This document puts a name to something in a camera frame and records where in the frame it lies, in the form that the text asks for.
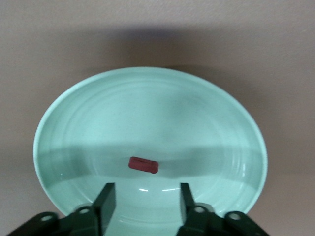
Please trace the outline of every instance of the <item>light green bowl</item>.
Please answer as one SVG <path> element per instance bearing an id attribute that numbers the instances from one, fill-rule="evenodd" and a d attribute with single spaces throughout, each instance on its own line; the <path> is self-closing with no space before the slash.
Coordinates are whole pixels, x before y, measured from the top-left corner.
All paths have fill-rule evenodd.
<path id="1" fill-rule="evenodd" d="M 267 175 L 263 137 L 228 93 L 180 71 L 131 67 L 107 71 L 64 92 L 36 131 L 34 164 L 65 215 L 116 183 L 107 236 L 171 236 L 181 225 L 180 182 L 219 216 L 248 212 Z M 137 156 L 157 174 L 128 167 Z"/>

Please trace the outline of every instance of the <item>red eraser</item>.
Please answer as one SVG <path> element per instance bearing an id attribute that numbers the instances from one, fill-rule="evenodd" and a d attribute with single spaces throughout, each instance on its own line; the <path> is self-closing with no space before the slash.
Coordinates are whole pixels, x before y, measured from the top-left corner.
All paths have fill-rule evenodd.
<path id="1" fill-rule="evenodd" d="M 135 156 L 130 158 L 128 166 L 132 169 L 150 172 L 152 174 L 156 174 L 158 172 L 158 162 Z"/>

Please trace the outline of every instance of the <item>black mount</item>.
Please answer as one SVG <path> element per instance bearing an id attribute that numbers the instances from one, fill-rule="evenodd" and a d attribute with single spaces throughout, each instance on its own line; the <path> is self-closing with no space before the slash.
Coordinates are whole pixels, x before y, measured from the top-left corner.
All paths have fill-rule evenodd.
<path id="1" fill-rule="evenodd" d="M 8 236 L 103 236 L 115 208 L 115 184 L 108 183 L 91 206 L 82 206 L 63 219 L 54 212 L 40 213 Z M 181 183 L 181 211 L 184 225 L 177 236 L 268 236 L 242 212 L 231 211 L 221 218 L 197 205 L 187 183 Z"/>

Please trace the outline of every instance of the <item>bowl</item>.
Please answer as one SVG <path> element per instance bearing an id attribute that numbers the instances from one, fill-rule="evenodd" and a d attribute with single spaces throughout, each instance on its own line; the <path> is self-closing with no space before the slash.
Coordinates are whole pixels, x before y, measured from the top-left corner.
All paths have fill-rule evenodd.
<path id="1" fill-rule="evenodd" d="M 115 69 L 69 88 L 42 117 L 33 156 L 65 215 L 116 183 L 107 236 L 175 235 L 181 182 L 221 217 L 247 213 L 267 175 L 263 137 L 238 101 L 199 77 L 156 67 Z M 158 162 L 158 172 L 130 168 L 131 157 Z"/>

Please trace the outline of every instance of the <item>small red block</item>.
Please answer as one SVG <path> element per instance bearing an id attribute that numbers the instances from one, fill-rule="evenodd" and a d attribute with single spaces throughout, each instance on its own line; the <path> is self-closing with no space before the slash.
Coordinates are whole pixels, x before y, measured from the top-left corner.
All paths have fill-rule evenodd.
<path id="1" fill-rule="evenodd" d="M 150 172 L 152 174 L 156 174 L 158 172 L 158 162 L 135 156 L 130 158 L 128 166 L 132 169 Z"/>

